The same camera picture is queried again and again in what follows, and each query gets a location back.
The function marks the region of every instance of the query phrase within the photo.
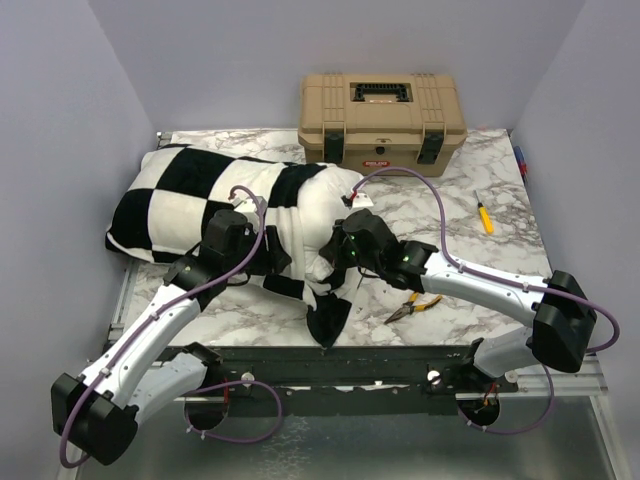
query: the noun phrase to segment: black and white checkered fabric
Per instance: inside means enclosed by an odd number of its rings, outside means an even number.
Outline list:
[[[167,145],[145,155],[142,168],[118,204],[107,248],[153,263],[171,263],[197,244],[215,212],[233,208],[231,187],[244,185],[268,202],[291,257],[281,275],[251,282],[308,305],[307,325],[324,347],[342,331],[360,283],[355,269],[334,270],[319,256],[336,219],[346,218],[341,197],[360,179],[335,165],[233,158],[189,145]]]

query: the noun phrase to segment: wire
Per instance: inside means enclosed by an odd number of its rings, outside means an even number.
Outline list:
[[[500,429],[497,429],[497,428],[484,427],[484,426],[478,425],[476,423],[473,423],[464,414],[464,412],[460,409],[460,407],[458,407],[458,414],[464,420],[466,420],[467,426],[469,426],[471,428],[474,428],[476,430],[480,430],[482,432],[492,433],[494,435],[518,435],[520,433],[530,432],[534,428],[538,428],[549,417],[549,415],[551,415],[551,412],[555,408],[555,403],[556,403],[556,392],[555,392],[555,388],[553,387],[553,380],[551,378],[551,372],[549,371],[549,369],[545,365],[542,365],[542,368],[544,369],[544,373],[547,376],[547,380],[549,381],[549,403],[547,403],[547,408],[542,413],[542,415],[540,415],[540,418],[538,418],[538,420],[533,422],[531,425],[527,425],[526,427],[518,428],[518,429],[515,429],[515,430],[500,430]]]
[[[235,197],[236,190],[242,190],[247,195],[249,195],[251,200],[253,200],[253,203],[256,205],[256,208],[259,208],[258,207],[258,205],[259,205],[258,198],[253,194],[253,192],[251,190],[249,190],[246,187],[243,187],[242,185],[236,185],[236,186],[231,188],[230,197],[229,197],[230,199]],[[251,261],[253,256],[258,251],[258,248],[260,248],[260,243],[262,242],[262,238],[264,236],[264,227],[265,227],[264,213],[265,212],[259,211],[258,213],[259,213],[260,226],[258,228],[258,234],[256,236],[256,241],[254,242],[253,247],[251,247],[251,250],[249,251],[247,256],[244,258],[244,260],[242,260],[238,265],[236,265],[234,268],[229,270],[224,275],[221,275],[220,277],[218,277],[218,278],[216,278],[214,280],[211,280],[210,282],[207,282],[207,283],[205,283],[203,285],[200,285],[199,287],[196,287],[196,288],[194,288],[192,290],[189,290],[188,292],[183,293],[179,297],[176,297],[173,300],[165,303],[160,308],[158,308],[155,312],[151,313],[149,315],[149,317],[144,322],[142,322],[142,324],[129,337],[127,337],[127,339],[123,342],[122,347],[117,352],[115,352],[113,354],[113,356],[111,357],[111,360],[105,365],[105,368],[103,369],[105,372],[108,372],[109,370],[111,370],[111,368],[113,368],[113,366],[118,362],[118,360],[120,360],[120,358],[122,358],[122,356],[125,353],[127,353],[127,351],[129,350],[129,347],[131,347],[131,345],[138,339],[140,334],[143,331],[145,331],[147,329],[147,327],[149,325],[151,325],[164,312],[169,310],[171,307],[174,307],[178,303],[182,302],[183,300],[191,298],[191,297],[193,297],[194,295],[197,295],[200,292],[208,290],[209,288],[211,288],[211,287],[213,287],[215,285],[218,285],[219,283],[222,283],[225,280],[228,280],[229,278],[233,277],[238,272],[240,272],[244,267],[247,266],[247,264]],[[62,429],[62,434],[60,435],[60,448],[58,450],[58,454],[59,454],[59,457],[60,457],[60,463],[65,468],[76,468],[76,467],[79,467],[80,465],[82,465],[84,462],[86,462],[89,459],[89,455],[87,455],[85,453],[80,457],[79,460],[77,460],[75,462],[70,462],[69,459],[67,458],[67,442],[69,441],[69,435],[71,434],[71,428],[73,427],[73,423],[75,422],[76,417],[78,416],[78,413],[80,412],[80,410],[84,406],[85,402],[87,401],[87,398],[89,398],[89,395],[91,395],[91,393],[97,388],[97,386],[100,384],[100,382],[102,382],[102,380],[104,380],[105,378],[106,378],[106,375],[104,373],[102,373],[102,372],[100,372],[98,375],[96,375],[96,378],[86,388],[86,390],[82,393],[82,395],[80,395],[80,398],[78,399],[76,404],[71,409],[71,413],[69,413],[69,417],[67,418],[67,422],[65,423],[64,428]]]
[[[245,286],[247,283],[249,283],[249,280],[251,280],[251,275],[249,275],[248,273],[245,272],[245,275],[247,276],[247,278],[241,282],[238,283],[227,283],[227,287],[243,287]]]
[[[357,251],[358,247],[357,247],[356,243],[353,241],[353,239],[351,238],[351,235],[349,235],[347,232],[345,232],[344,229],[342,229],[342,233],[344,233],[344,235],[347,237],[347,239],[349,240],[349,243],[351,243],[351,246],[353,247],[354,251]],[[360,275],[362,275],[363,278],[372,278],[372,279],[376,279],[376,280],[380,278],[378,275],[370,275],[368,273],[365,273],[363,271],[363,268],[358,263],[357,257],[355,258],[355,262],[356,262],[356,267],[358,267],[358,273]]]
[[[491,395],[491,392],[493,392],[496,389],[496,382],[493,382],[491,384],[491,388],[487,391],[487,393],[484,394],[484,398],[482,399],[482,404],[486,407],[488,402],[489,402],[489,395]]]
[[[480,277],[480,278],[484,278],[485,280],[490,280],[492,282],[501,283],[502,285],[507,285],[509,287],[515,287],[515,288],[519,288],[519,289],[523,289],[523,290],[526,290],[528,288],[532,292],[548,293],[550,295],[555,295],[555,296],[558,296],[558,297],[566,298],[567,300],[571,300],[573,302],[579,303],[580,305],[584,305],[584,306],[586,306],[588,308],[596,310],[597,312],[600,312],[611,323],[611,327],[613,328],[613,333],[611,335],[611,338],[609,340],[607,340],[605,343],[603,343],[602,345],[598,345],[598,346],[595,346],[595,347],[587,348],[587,353],[595,353],[595,352],[600,352],[602,350],[606,350],[607,348],[613,346],[618,341],[618,339],[620,338],[620,324],[615,319],[613,314],[611,312],[609,312],[607,309],[605,309],[604,307],[601,307],[600,305],[598,305],[598,304],[596,304],[596,303],[594,303],[594,302],[592,302],[590,300],[587,300],[586,298],[578,297],[577,295],[573,295],[571,293],[563,292],[562,290],[558,290],[558,289],[550,288],[550,287],[539,287],[537,285],[525,286],[521,282],[516,282],[514,280],[508,280],[508,279],[501,278],[501,277],[498,277],[498,276],[495,276],[495,275],[491,275],[490,273],[485,273],[485,272],[480,272],[478,270],[474,270],[474,269],[469,268],[469,267],[467,267],[465,265],[460,265],[460,263],[457,262],[449,254],[449,250],[447,249],[447,223],[446,223],[445,214],[444,214],[444,205],[442,203],[442,197],[440,196],[440,194],[436,190],[436,187],[434,187],[433,184],[429,180],[427,180],[423,175],[420,175],[418,172],[416,172],[414,170],[411,170],[410,168],[405,168],[405,167],[386,167],[386,168],[381,168],[380,170],[376,170],[375,172],[370,173],[366,177],[362,178],[358,183],[356,183],[353,186],[354,193],[357,192],[358,188],[360,188],[362,185],[364,185],[366,182],[368,182],[374,176],[380,175],[380,174],[385,173],[385,172],[390,172],[390,171],[405,172],[405,173],[409,173],[409,174],[419,178],[422,181],[422,183],[424,183],[427,187],[429,187],[429,190],[431,190],[431,192],[433,193],[433,196],[435,197],[436,202],[438,203],[438,210],[440,211],[440,245],[441,245],[441,248],[442,248],[442,254],[447,259],[447,261],[449,263],[451,263],[451,265],[453,265],[454,267],[456,267],[456,268],[458,268],[458,269],[460,269],[460,270],[462,270],[464,272],[470,273],[470,274],[475,275],[475,276]]]
[[[235,438],[235,437],[226,437],[224,435],[219,435],[217,433],[212,433],[212,432],[207,431],[207,430],[198,430],[191,423],[191,419],[189,418],[189,412],[187,412],[185,410],[185,420],[187,421],[187,425],[189,425],[189,429],[187,430],[187,432],[193,430],[194,432],[197,432],[200,435],[204,435],[204,436],[209,437],[209,438],[215,438],[216,440],[222,440],[223,442],[240,443],[240,444],[258,443],[258,442],[261,442],[263,440],[266,440],[271,435],[273,435],[282,426],[282,421],[283,421],[283,417],[282,417],[282,402],[280,401],[280,397],[278,396],[278,392],[276,392],[273,387],[267,385],[266,383],[259,382],[257,380],[235,380],[233,382],[220,383],[218,385],[213,385],[211,387],[199,388],[198,390],[193,390],[193,391],[191,391],[191,392],[189,392],[189,393],[187,393],[185,395],[194,395],[194,394],[199,394],[199,393],[207,393],[207,392],[211,392],[213,390],[219,390],[221,388],[225,388],[226,389],[228,387],[234,387],[236,385],[247,385],[247,384],[257,385],[259,387],[262,387],[262,388],[268,390],[269,393],[273,396],[273,398],[276,401],[276,408],[277,408],[276,422],[273,424],[273,426],[269,430],[267,430],[266,433],[263,433],[262,435],[258,435],[257,437]]]
[[[362,267],[361,267],[360,265],[358,265],[358,273],[359,273],[360,275],[362,275],[364,278],[373,278],[373,279],[376,279],[376,280],[380,278],[378,275],[370,275],[370,274],[368,274],[368,273],[365,273],[365,272],[362,270]]]

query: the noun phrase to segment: marble surface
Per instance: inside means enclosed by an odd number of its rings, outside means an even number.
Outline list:
[[[274,161],[303,162],[295,130],[175,132],[172,142],[192,143],[231,154]],[[433,179],[443,197],[449,250],[465,260],[523,274],[550,273],[535,218],[505,130],[471,131],[445,174]],[[495,233],[484,233],[473,190],[477,189],[493,220]],[[439,245],[436,202],[414,178],[386,177],[364,190],[400,239]],[[161,284],[166,266],[141,264],[124,313],[131,325]],[[435,308],[391,324],[384,320],[409,293],[381,280],[365,279],[336,345],[460,345],[477,337],[497,336],[518,326],[497,312],[447,297]],[[302,302],[254,286],[227,289],[171,342],[186,345],[315,345],[306,326]]]

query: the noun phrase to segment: gray floor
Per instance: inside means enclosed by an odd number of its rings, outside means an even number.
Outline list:
[[[523,425],[546,400],[504,400],[501,427]],[[269,419],[233,419],[224,431],[251,435]],[[258,445],[185,433],[174,403],[144,425],[110,467],[91,461],[82,480],[519,479],[602,480],[613,474],[588,398],[560,399],[544,427],[516,437],[466,428],[457,417],[289,417]]]

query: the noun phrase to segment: lavender wall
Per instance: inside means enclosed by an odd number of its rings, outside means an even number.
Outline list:
[[[513,127],[584,0],[89,0],[159,130],[292,127],[309,73],[454,75]]]
[[[640,3],[589,0],[514,132],[549,256],[622,325],[599,355],[640,478]],[[599,322],[597,341],[607,338]]]
[[[154,130],[84,0],[0,2],[0,476],[53,478],[49,388],[102,344],[103,232]]]

